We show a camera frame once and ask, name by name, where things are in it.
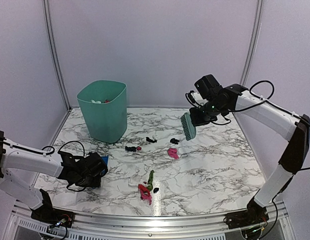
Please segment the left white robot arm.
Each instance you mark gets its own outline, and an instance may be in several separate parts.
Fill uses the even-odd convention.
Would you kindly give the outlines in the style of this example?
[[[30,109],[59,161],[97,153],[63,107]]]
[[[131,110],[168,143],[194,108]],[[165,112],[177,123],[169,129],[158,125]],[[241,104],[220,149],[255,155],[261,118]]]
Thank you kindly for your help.
[[[107,164],[96,152],[79,156],[62,149],[32,148],[6,138],[0,130],[0,190],[26,204],[48,223],[58,218],[49,194],[14,175],[12,169],[46,174],[81,188],[94,187],[108,172]]]

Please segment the black paper scrap right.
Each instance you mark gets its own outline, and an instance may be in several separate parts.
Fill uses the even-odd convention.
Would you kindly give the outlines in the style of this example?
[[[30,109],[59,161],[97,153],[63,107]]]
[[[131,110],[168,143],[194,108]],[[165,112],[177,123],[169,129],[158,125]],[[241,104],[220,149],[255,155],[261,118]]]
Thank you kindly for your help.
[[[179,140],[178,140],[178,139],[175,139],[175,138],[172,138],[172,139],[170,140],[170,142],[171,142],[172,144],[175,144],[175,145],[178,145],[178,144],[179,144]]]

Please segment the blue plastic dustpan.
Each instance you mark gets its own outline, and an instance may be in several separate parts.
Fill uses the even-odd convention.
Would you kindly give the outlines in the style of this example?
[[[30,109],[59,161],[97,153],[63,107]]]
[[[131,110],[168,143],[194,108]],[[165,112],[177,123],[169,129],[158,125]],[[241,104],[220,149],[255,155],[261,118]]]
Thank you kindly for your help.
[[[109,157],[108,156],[101,156],[101,159],[102,159],[102,161],[103,161],[103,163],[105,165],[104,169],[100,173],[100,176],[103,177],[108,172],[108,160],[109,160]]]

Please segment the black and pink paper scrap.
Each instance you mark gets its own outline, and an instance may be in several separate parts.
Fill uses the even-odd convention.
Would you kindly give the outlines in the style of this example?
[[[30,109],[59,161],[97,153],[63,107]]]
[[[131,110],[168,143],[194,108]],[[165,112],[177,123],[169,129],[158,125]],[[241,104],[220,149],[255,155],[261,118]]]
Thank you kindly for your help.
[[[125,146],[125,150],[128,152],[137,152],[140,151],[142,148],[140,146]]]

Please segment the green paper scrap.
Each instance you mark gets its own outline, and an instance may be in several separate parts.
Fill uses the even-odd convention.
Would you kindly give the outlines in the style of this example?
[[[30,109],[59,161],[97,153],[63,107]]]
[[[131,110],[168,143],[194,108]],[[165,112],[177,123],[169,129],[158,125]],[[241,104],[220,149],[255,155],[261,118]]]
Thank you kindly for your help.
[[[153,177],[154,177],[154,170],[151,170],[149,173],[148,180],[144,182],[144,186],[149,191],[151,191],[153,189]]]

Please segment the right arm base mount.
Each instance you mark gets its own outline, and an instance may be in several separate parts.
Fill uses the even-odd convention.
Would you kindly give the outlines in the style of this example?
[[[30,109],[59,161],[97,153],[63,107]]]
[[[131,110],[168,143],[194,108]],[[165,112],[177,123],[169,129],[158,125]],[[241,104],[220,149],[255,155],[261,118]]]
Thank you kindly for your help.
[[[227,213],[223,219],[229,229],[242,228],[269,220],[266,207],[261,207],[252,198],[244,210]]]

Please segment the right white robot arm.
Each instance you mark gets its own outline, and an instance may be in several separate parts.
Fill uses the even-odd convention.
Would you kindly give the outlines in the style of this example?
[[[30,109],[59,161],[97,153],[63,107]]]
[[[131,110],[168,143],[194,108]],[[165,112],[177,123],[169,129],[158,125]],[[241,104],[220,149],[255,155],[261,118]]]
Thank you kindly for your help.
[[[258,96],[237,83],[223,87],[211,74],[203,76],[194,86],[196,91],[185,94],[192,108],[181,117],[188,141],[195,138],[196,127],[215,123],[218,115],[225,117],[229,113],[238,113],[262,123],[288,142],[277,167],[242,214],[247,224],[253,224],[265,212],[268,203],[285,190],[298,172],[304,170],[302,166],[309,150],[310,119],[307,115],[289,112],[270,102],[268,97]]]

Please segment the teal hand brush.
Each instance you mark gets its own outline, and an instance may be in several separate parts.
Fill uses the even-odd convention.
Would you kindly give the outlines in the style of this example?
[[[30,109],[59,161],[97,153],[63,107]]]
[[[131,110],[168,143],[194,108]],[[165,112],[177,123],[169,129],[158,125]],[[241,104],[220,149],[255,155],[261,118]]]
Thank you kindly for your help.
[[[185,112],[181,118],[181,124],[183,127],[184,135],[187,141],[190,141],[196,137],[196,128],[191,122],[190,113]]]

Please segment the paper scraps inside bin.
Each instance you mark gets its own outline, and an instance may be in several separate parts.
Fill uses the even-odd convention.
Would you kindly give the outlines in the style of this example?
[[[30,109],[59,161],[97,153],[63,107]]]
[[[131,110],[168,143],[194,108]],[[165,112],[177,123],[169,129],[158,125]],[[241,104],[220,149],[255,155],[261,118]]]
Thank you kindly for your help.
[[[93,104],[107,104],[107,103],[110,103],[110,101],[109,100],[104,100],[104,101],[100,101],[100,100],[91,100],[91,103],[93,103]]]

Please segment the teal plastic waste bin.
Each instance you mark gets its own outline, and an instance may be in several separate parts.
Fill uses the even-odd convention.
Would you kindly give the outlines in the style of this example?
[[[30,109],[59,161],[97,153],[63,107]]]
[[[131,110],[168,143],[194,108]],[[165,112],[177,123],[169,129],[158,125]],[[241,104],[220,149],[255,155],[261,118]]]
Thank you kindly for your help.
[[[77,100],[92,138],[104,143],[117,142],[127,129],[127,85],[97,80],[84,87]],[[91,100],[110,103],[94,104]]]

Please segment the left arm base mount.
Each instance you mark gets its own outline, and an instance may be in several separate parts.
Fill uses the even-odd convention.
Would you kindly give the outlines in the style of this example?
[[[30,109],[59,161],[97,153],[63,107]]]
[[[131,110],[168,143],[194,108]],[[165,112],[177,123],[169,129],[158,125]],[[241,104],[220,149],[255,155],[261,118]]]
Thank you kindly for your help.
[[[31,218],[54,225],[61,220],[65,220],[62,225],[70,228],[75,218],[74,212],[54,208],[49,194],[43,189],[39,189],[39,191],[42,195],[41,205],[36,209],[30,209],[32,211]]]

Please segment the black and white paper scrap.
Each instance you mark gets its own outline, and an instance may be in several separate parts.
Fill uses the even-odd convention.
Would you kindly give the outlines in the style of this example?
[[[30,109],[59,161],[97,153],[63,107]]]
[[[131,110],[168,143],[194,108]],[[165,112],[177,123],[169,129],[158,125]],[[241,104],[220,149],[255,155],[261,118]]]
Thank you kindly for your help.
[[[156,143],[158,141],[157,134],[153,134],[152,137],[146,137],[146,141],[149,143]]]

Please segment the pink paper scrap centre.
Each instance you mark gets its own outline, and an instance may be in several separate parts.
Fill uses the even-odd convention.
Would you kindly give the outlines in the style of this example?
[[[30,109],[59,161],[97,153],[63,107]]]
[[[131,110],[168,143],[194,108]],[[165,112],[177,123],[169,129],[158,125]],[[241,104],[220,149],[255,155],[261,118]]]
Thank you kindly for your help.
[[[168,155],[171,157],[171,158],[174,158],[175,160],[179,159],[179,156],[178,156],[178,152],[177,152],[177,149],[176,148],[169,148],[167,150],[167,153]]]

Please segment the left aluminium corner post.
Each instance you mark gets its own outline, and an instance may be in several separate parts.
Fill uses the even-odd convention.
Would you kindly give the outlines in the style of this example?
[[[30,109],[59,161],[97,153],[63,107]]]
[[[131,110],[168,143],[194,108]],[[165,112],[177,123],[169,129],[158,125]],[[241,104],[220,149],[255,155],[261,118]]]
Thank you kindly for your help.
[[[56,43],[55,43],[55,38],[54,38],[50,2],[48,0],[42,0],[42,3],[43,3],[44,20],[45,20],[45,25],[46,25],[50,53],[52,57],[52,63],[53,63],[53,67],[55,70],[56,77],[57,77],[57,82],[58,82],[58,86],[60,89],[60,93],[61,93],[64,106],[66,110],[69,112],[72,110],[72,107],[70,105],[61,66],[59,63],[59,58],[58,58],[58,53],[57,53],[57,48],[56,48]]]

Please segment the aluminium front frame rail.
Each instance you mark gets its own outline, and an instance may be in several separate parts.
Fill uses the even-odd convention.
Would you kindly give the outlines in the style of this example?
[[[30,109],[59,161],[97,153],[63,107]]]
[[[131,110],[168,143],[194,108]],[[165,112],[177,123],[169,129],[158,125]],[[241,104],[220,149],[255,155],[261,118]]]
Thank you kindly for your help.
[[[31,218],[31,211],[17,202],[9,218],[4,240],[14,239],[17,236],[18,227],[32,230],[38,233],[55,234],[57,238],[64,236],[63,230],[51,230],[46,232],[48,223],[40,222]],[[276,203],[277,221],[276,226],[262,240],[296,240],[293,233],[288,213],[283,201]],[[68,228],[67,240],[208,240],[231,239],[230,233],[235,238],[244,240],[242,233],[252,231],[257,224],[242,228],[229,229],[224,222],[226,213],[211,213],[191,216],[120,216],[109,214],[87,213],[74,211],[74,220]]]

